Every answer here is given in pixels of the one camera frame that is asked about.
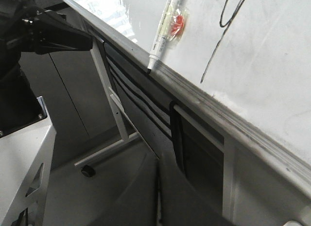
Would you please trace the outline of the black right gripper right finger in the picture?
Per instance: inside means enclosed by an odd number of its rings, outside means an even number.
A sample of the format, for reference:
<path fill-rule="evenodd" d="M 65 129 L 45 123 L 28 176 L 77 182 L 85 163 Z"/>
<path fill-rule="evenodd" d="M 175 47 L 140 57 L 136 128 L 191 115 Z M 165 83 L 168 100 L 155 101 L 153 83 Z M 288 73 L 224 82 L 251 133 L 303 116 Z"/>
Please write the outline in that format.
<path fill-rule="evenodd" d="M 161 215 L 165 226 L 231 226 L 215 212 L 179 169 L 174 153 L 159 159 Z"/>

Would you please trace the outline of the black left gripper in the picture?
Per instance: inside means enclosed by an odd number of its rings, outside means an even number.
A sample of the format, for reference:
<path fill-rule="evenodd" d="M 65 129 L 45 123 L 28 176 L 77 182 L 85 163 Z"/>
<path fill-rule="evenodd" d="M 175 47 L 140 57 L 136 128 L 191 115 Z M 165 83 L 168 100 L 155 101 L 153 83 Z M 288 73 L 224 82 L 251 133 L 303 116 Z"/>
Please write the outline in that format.
<path fill-rule="evenodd" d="M 1 75 L 17 65 L 22 52 L 42 55 L 92 47 L 92 37 L 68 23 L 65 15 L 40 8 L 35 0 L 0 0 Z"/>

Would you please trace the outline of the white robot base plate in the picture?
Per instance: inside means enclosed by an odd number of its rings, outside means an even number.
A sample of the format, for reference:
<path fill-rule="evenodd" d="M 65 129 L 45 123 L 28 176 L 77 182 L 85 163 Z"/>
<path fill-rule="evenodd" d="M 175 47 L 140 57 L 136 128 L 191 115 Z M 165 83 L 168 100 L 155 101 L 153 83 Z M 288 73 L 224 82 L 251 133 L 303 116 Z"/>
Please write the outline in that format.
<path fill-rule="evenodd" d="M 32 204 L 43 223 L 55 141 L 52 126 L 30 126 L 0 140 L 0 224 L 9 226 Z"/>

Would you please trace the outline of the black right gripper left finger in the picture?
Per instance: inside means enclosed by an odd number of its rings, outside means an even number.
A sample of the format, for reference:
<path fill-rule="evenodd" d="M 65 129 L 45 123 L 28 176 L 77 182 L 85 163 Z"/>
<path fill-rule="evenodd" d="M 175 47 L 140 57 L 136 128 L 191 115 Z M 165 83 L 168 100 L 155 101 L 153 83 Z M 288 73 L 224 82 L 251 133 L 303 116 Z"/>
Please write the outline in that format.
<path fill-rule="evenodd" d="M 148 153 L 134 178 L 110 209 L 91 226 L 155 226 L 157 224 L 157 158 Z"/>

